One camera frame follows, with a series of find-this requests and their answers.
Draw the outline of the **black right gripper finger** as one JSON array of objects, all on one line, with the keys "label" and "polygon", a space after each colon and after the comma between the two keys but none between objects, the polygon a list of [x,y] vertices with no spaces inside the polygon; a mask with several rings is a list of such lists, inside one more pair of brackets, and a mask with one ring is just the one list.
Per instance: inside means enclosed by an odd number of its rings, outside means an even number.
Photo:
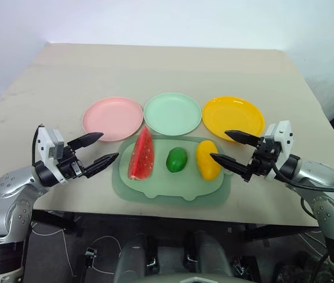
[{"label": "black right gripper finger", "polygon": [[232,157],[226,156],[219,153],[210,153],[209,154],[214,161],[221,165],[226,170],[229,170],[237,175],[245,176],[248,172],[247,166],[237,162]]},{"label": "black right gripper finger", "polygon": [[253,147],[257,147],[258,144],[261,142],[261,138],[257,136],[253,136],[252,134],[245,133],[239,130],[227,130],[225,134],[233,139],[235,142],[241,144],[247,144]]}]

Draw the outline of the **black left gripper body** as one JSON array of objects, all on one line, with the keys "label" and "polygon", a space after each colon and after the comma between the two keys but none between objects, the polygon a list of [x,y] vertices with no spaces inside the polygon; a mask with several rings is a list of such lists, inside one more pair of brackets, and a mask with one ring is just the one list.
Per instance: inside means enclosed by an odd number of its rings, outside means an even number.
[{"label": "black left gripper body", "polygon": [[57,168],[66,180],[86,175],[86,170],[77,158],[75,150],[69,145],[63,148],[62,157],[57,160]]}]

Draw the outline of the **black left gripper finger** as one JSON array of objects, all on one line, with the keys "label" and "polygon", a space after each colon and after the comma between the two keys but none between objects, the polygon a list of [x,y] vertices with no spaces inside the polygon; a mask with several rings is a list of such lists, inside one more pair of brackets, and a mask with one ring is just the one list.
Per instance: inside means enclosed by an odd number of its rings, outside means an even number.
[{"label": "black left gripper finger", "polygon": [[90,178],[100,173],[101,171],[109,167],[117,159],[118,156],[119,153],[111,153],[100,157],[99,159],[95,160],[91,165],[84,168],[83,175],[86,178]]},{"label": "black left gripper finger", "polygon": [[100,139],[104,134],[101,132],[87,133],[67,143],[67,146],[76,151],[82,147],[87,147]]}]

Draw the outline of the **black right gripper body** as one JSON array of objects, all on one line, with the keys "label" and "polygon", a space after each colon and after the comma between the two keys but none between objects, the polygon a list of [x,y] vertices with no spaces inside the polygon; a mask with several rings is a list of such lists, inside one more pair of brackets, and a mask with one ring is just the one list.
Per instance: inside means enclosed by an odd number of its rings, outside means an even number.
[{"label": "black right gripper body", "polygon": [[248,136],[245,141],[256,149],[247,165],[246,173],[242,174],[243,180],[248,182],[252,175],[267,176],[281,152],[280,143],[256,136]]}]

